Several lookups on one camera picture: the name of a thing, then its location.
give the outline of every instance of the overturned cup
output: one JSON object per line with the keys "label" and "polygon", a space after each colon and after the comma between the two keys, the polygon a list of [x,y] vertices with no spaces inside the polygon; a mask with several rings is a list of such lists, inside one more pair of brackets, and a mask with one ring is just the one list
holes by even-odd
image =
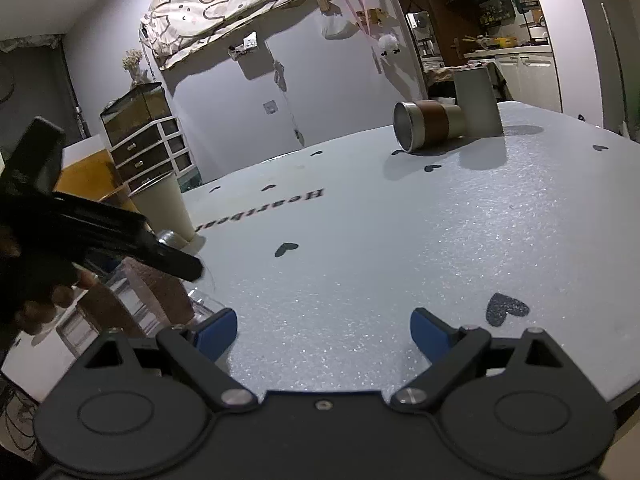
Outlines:
{"label": "overturned cup", "polygon": [[400,147],[413,153],[464,135],[465,115],[459,106],[437,101],[397,103],[394,131]]}

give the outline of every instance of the hand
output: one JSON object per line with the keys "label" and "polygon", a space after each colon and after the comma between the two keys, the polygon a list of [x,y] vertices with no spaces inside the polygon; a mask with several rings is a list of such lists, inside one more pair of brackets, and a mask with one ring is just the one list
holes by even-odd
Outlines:
{"label": "hand", "polygon": [[[18,258],[20,245],[7,226],[0,225],[0,256],[5,258]],[[78,282],[80,288],[91,288],[97,283],[97,279],[88,270],[78,269]],[[15,313],[14,321],[27,334],[36,335],[42,330],[42,325],[53,321],[56,317],[56,305],[62,308],[71,306],[74,300],[74,292],[69,286],[57,285],[51,293],[49,303],[37,301],[25,301],[20,310]]]}

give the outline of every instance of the metal lid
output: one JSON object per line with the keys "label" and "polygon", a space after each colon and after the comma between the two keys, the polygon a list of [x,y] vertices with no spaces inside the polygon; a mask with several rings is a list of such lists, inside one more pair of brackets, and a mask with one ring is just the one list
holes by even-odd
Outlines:
{"label": "metal lid", "polygon": [[145,189],[150,188],[151,186],[154,186],[155,184],[157,184],[161,180],[164,180],[164,179],[166,179],[167,177],[169,177],[169,176],[171,176],[173,174],[175,174],[173,171],[169,171],[167,173],[163,173],[161,175],[158,175],[155,178],[152,178],[151,180],[149,180],[148,182],[145,182],[142,186],[140,186],[136,190],[134,190],[131,193],[129,193],[129,198],[131,198],[132,196],[140,193],[141,191],[144,191]]}

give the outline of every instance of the countertop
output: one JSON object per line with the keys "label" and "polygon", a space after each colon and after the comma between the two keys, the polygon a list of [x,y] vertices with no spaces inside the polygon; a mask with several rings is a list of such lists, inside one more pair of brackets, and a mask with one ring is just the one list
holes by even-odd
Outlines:
{"label": "countertop", "polygon": [[467,59],[476,59],[479,57],[495,57],[501,54],[526,54],[533,52],[553,52],[551,45],[534,45],[534,46],[515,46],[513,48],[496,48],[494,50],[483,50],[482,52],[472,52],[465,54]]}
{"label": "countertop", "polygon": [[[409,333],[426,307],[494,336],[545,328],[608,400],[640,381],[640,146],[567,115],[499,107],[504,137],[415,156],[397,153],[385,126],[184,194],[207,226],[206,292],[238,313],[225,362],[236,380],[260,396],[388,396],[429,366]],[[286,242],[299,247],[275,257]],[[489,325],[496,292],[530,313]],[[70,361],[55,331],[37,344],[22,335],[2,371],[40,400]]]}

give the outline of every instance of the glass case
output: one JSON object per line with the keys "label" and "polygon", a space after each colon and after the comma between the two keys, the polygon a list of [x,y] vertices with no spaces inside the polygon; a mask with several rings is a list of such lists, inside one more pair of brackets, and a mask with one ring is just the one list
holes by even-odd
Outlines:
{"label": "glass case", "polygon": [[100,114],[109,141],[115,146],[156,119],[169,117],[171,111],[161,83],[135,86]]}

